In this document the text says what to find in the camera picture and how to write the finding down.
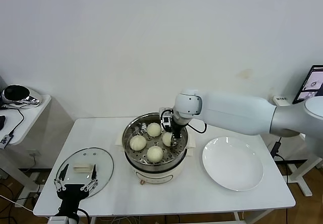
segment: pot handle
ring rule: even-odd
[[[115,143],[115,145],[119,148],[119,151],[124,151],[123,145],[122,145],[122,135],[123,135],[123,133],[120,133],[117,136],[117,140],[116,140],[116,143]]]
[[[187,140],[187,144],[186,144],[186,148],[190,149],[190,148],[195,148],[195,136],[194,133],[192,132],[188,132],[188,140]]]

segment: steamed bun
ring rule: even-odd
[[[130,139],[130,147],[134,151],[140,151],[146,146],[146,138],[143,136],[134,136]]]
[[[151,137],[158,137],[162,133],[162,127],[158,123],[150,123],[147,127],[147,133]]]
[[[156,163],[163,159],[164,153],[161,147],[153,146],[147,151],[147,158],[150,162]]]
[[[172,133],[171,132],[165,132],[163,134],[163,144],[167,147],[170,147],[171,146],[171,143],[172,143]]]

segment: power outlet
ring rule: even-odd
[[[32,157],[41,156],[40,152],[36,149],[28,149],[27,152],[28,152],[28,155]]]

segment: floor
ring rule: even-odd
[[[279,166],[279,169],[283,174],[285,174],[284,166]],[[41,173],[37,182],[43,184],[47,179],[49,173]],[[296,200],[296,206],[288,209],[288,224],[322,224],[323,223],[323,206],[322,206],[322,194],[323,194],[323,170],[322,169],[312,169],[305,177],[310,189],[313,192],[312,197],[305,197],[297,184],[289,184],[289,188],[292,191],[294,198]],[[10,187],[13,191],[14,196],[17,196],[21,191],[22,185],[18,183],[13,178],[9,177],[7,180],[0,180],[0,183]],[[0,185],[0,194],[6,196],[7,198],[12,198],[10,191]],[[26,201],[25,206],[32,209],[32,199]],[[9,204],[8,201],[0,198],[0,211],[4,209]],[[6,218],[9,214],[10,208],[8,207],[5,211],[0,213],[0,224],[11,223],[14,224],[14,220],[11,218],[10,221]],[[17,221],[18,224],[41,224],[47,223],[47,219],[44,217],[36,217],[22,208],[12,208],[11,216]],[[111,224],[112,218],[102,217],[97,218],[96,224]],[[190,215],[168,215],[168,216],[141,216],[142,224],[170,224],[170,223],[190,223],[190,222],[210,222],[210,221],[226,221],[234,220],[232,213],[221,213],[221,214],[190,214]],[[139,223],[138,220],[133,218],[120,220],[121,224],[128,223],[132,224]],[[257,222],[257,224],[284,224],[286,223],[286,210],[274,210],[263,219]]]

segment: computer screen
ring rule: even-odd
[[[314,96],[323,96],[323,65],[313,65],[306,79],[298,91],[293,104],[310,99]]]

